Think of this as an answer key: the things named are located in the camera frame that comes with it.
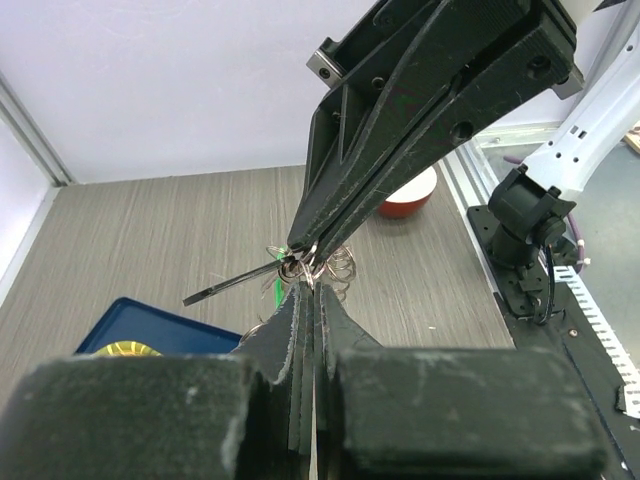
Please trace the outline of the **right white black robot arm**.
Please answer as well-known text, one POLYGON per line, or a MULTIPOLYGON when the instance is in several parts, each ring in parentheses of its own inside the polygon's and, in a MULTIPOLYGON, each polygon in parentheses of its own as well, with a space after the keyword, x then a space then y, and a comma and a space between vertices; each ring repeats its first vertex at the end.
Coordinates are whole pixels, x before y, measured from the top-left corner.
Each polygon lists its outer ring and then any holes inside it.
MULTIPOLYGON (((328 92, 311 120, 288 247, 327 259, 395 191, 478 132, 569 82, 587 1, 378 1, 314 61, 328 92)), ((493 192, 506 234, 548 243, 639 116, 639 35, 555 135, 493 192)))

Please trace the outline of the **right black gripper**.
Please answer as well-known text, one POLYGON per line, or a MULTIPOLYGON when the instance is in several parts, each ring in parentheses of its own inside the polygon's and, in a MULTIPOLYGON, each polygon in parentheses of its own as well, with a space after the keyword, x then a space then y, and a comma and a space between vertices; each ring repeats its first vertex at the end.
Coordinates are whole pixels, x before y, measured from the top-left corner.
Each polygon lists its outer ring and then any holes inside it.
POLYGON ((307 62, 313 114, 288 246, 322 262, 402 185, 566 79, 577 25, 558 1, 377 1, 307 62))

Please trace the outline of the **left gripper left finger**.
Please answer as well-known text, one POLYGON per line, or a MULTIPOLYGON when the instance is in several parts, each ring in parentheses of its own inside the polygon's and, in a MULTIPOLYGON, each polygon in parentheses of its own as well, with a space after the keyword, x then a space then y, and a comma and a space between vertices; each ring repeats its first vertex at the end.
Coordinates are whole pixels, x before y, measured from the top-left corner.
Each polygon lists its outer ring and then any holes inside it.
POLYGON ((228 354, 40 365, 1 417, 5 479, 306 479, 313 294, 290 287, 228 354))

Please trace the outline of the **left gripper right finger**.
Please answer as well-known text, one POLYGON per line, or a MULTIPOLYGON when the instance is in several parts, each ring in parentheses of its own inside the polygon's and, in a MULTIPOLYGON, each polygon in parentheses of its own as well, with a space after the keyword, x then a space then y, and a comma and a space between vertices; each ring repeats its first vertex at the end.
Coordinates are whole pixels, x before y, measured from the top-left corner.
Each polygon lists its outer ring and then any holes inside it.
POLYGON ((385 347, 314 292, 321 479, 606 479, 569 363, 547 350, 385 347))

